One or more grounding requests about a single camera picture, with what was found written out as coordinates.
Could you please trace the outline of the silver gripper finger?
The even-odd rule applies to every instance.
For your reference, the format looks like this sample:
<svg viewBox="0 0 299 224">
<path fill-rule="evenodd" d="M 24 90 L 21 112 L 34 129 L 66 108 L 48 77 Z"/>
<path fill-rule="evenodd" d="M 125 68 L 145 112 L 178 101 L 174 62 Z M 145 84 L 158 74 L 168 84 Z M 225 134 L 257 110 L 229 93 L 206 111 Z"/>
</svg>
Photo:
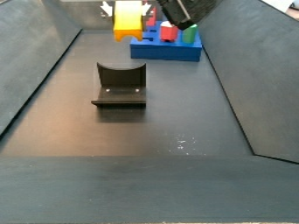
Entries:
<svg viewBox="0 0 299 224">
<path fill-rule="evenodd" d="M 149 3 L 144 3 L 141 9 L 142 9 L 142 16 L 145 16 L 148 10 L 150 9 L 150 4 Z"/>
<path fill-rule="evenodd" d="M 108 5 L 106 2 L 102 2 L 102 5 L 100 6 L 101 10 L 106 13 L 106 15 L 110 17 L 113 8 Z"/>
</svg>

